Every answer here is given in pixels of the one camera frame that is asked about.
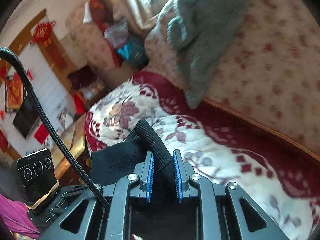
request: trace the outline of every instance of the wooden furniture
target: wooden furniture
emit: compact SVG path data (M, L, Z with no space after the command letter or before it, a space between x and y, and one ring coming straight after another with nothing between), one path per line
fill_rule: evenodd
M84 119L85 114L68 127L62 134L61 139L81 167L90 175L91 168L89 166L91 161L89 152L85 147ZM51 151L51 156L55 167L54 174L60 185L67 186L83 183L56 145Z

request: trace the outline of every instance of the television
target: television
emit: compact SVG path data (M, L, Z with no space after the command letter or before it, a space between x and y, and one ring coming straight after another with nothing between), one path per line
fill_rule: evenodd
M31 97L26 96L15 118L13 119L12 124L19 131L19 133L21 133L21 135L26 138L38 118L39 115L35 105L32 102Z

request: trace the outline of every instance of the screw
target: screw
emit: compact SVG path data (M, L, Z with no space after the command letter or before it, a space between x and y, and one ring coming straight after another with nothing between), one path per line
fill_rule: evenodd
M199 180L199 179L201 179L201 175L198 174L198 173L191 174L190 177L191 177L191 179L193 179L193 180Z
M97 190L100 190L101 188L100 184L95 183L94 185L96 186Z
M128 180L136 180L137 178L138 178L137 174L132 173L128 175Z
M235 183L235 182L230 182L230 183L228 184L228 186L229 186L229 188L231 188L231 189L237 189L237 188L238 188L238 184Z

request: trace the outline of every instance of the bed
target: bed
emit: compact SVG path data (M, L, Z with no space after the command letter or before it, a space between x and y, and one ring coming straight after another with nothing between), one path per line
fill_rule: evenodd
M238 182L291 240L319 223L320 28L300 0L252 0L207 98L190 110L166 43L172 0L145 41L149 65L87 113L90 151L145 118L212 182Z

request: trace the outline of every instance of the magenta fabric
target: magenta fabric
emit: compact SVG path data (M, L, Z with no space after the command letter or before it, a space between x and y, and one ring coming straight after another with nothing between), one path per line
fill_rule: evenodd
M38 238L40 233L27 216L27 207L19 201L12 201L0 194L0 215L7 228L23 236Z

